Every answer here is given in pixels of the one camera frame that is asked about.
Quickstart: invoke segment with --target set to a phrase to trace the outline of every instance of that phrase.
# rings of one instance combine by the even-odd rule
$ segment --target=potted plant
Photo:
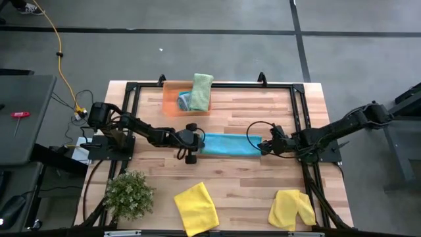
[[[153,212],[153,190],[142,172],[127,171],[108,181],[104,205],[116,218],[141,219]]]

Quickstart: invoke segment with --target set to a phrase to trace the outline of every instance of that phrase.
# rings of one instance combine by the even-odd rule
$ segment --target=yellow towel
[[[187,236],[193,236],[219,225],[215,205],[203,182],[176,195],[174,201],[182,216]]]
[[[316,217],[308,195],[302,194],[299,190],[279,190],[270,208],[269,223],[294,231],[297,213],[306,225],[316,224]]]

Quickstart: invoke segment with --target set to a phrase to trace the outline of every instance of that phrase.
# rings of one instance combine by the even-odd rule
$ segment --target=desk
[[[0,233],[20,232],[33,225],[42,198],[38,194],[45,166],[86,173],[85,164],[36,144],[56,80],[54,76],[0,76],[0,103],[5,105],[0,110],[0,170],[12,172],[5,194],[0,197],[0,208],[12,196],[34,191],[26,195],[26,204],[13,227]],[[11,113],[18,111],[31,115],[21,119],[14,137],[18,120]]]
[[[126,81],[111,81],[105,102],[122,106]],[[321,84],[305,84],[310,121],[313,127],[329,123]],[[176,130],[196,122],[205,132],[245,134],[254,121],[282,125],[286,134],[295,131],[289,92],[283,89],[212,89],[212,111],[208,117],[166,117],[161,112],[162,88],[142,88],[137,117],[152,126],[172,126]],[[250,134],[270,139],[269,127],[256,124]],[[175,158],[175,149],[156,148],[136,135],[134,157],[128,168],[143,171],[148,185],[156,188],[153,214],[142,220],[120,220],[121,229],[183,230],[173,197],[194,184],[204,182],[216,206],[218,230],[280,230],[268,223],[268,214],[277,190],[304,189],[301,166],[294,159],[264,157],[216,157],[198,155],[196,165]],[[104,195],[110,162],[104,161],[93,175],[86,197],[87,214]],[[87,178],[93,168],[90,165]],[[341,173],[332,164],[320,164],[327,200],[337,214],[352,226]],[[318,220],[320,208],[316,204]],[[82,222],[82,198],[75,224]],[[297,230],[309,230],[297,217]]]
[[[44,173],[43,165],[39,162],[31,162],[15,167],[1,167],[1,169],[11,171],[11,176],[6,185],[5,194],[0,199],[0,207],[3,207],[13,196],[36,190],[36,185],[39,179],[42,179]],[[8,230],[0,230],[0,234],[21,232],[24,227],[33,225],[33,218],[28,216],[36,215],[37,207],[34,209],[33,206],[39,205],[37,195],[38,192],[25,195],[26,204],[15,224]]]
[[[54,76],[0,76],[0,165],[24,165],[39,161],[66,172],[85,175],[87,167],[36,144],[39,129],[55,86]],[[18,123],[11,113],[27,111],[31,115]]]

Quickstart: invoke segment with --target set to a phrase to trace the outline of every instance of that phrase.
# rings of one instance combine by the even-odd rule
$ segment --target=concrete floor
[[[288,0],[39,0],[57,26],[89,28],[293,30]],[[418,0],[296,0],[302,30],[421,32]],[[9,24],[48,26],[42,16],[20,16],[9,5]],[[75,91],[89,89],[102,101],[109,80],[190,80],[194,72],[215,80],[303,82],[295,36],[183,34],[61,34],[63,70]],[[312,82],[320,82],[331,120],[373,99],[392,100],[420,82],[421,38],[303,37]],[[0,68],[58,76],[52,33],[0,31]],[[55,92],[71,102],[60,80]],[[88,94],[80,98],[90,104]],[[72,111],[52,101],[38,142],[60,145]],[[71,126],[73,138],[80,130]],[[421,235],[419,194],[386,195],[399,178],[382,131],[343,138],[345,185],[354,224],[361,230]],[[69,205],[74,199],[67,200]],[[52,201],[46,228],[68,226],[73,209]]]

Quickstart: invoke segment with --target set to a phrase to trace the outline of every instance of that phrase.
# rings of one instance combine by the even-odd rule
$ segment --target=wooden table
[[[111,81],[105,102],[122,106],[127,81]],[[329,123],[322,86],[305,84],[312,127]],[[137,117],[152,126],[185,128],[196,122],[205,132],[245,134],[254,121],[275,122],[286,134],[295,131],[291,98],[283,89],[212,89],[212,111],[208,117],[166,117],[161,111],[162,88],[142,88]],[[250,134],[270,139],[269,126],[256,124]],[[153,214],[142,220],[120,220],[121,229],[183,230],[182,220],[173,197],[199,182],[204,182],[216,206],[218,230],[281,230],[268,223],[268,214],[276,191],[299,189],[305,192],[301,166],[294,159],[272,155],[262,157],[216,157],[200,155],[196,165],[187,165],[175,158],[177,150],[156,148],[145,138],[136,136],[134,157],[129,169],[143,171],[148,185],[156,188]],[[104,196],[109,161],[104,161],[89,185],[86,198],[87,215]],[[90,165],[88,178],[93,165]],[[339,169],[332,164],[320,164],[326,199],[337,214],[352,226],[351,213]],[[316,214],[321,223],[320,208]],[[82,221],[82,198],[75,224]],[[309,230],[297,216],[297,230]]]

